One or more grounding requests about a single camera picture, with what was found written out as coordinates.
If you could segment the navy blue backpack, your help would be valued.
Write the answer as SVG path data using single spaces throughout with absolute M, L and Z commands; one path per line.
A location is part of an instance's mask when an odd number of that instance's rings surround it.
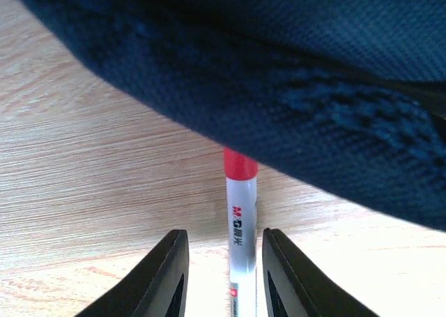
M 445 0 L 20 0 L 177 123 L 445 229 Z

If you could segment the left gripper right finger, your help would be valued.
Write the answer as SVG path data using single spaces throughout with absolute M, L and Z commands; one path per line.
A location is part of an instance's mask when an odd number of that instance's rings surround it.
M 279 229 L 263 230 L 262 261 L 269 316 L 377 317 Z

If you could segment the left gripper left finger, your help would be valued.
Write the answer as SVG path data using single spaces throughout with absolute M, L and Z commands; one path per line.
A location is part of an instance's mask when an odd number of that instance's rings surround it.
M 171 230 L 117 285 L 77 316 L 184 316 L 188 275 L 187 231 Z

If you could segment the red cap marker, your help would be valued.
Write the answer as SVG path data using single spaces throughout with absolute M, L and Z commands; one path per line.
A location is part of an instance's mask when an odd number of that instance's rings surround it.
M 232 316 L 257 315 L 256 223 L 258 164 L 223 150 L 229 225 L 229 296 Z

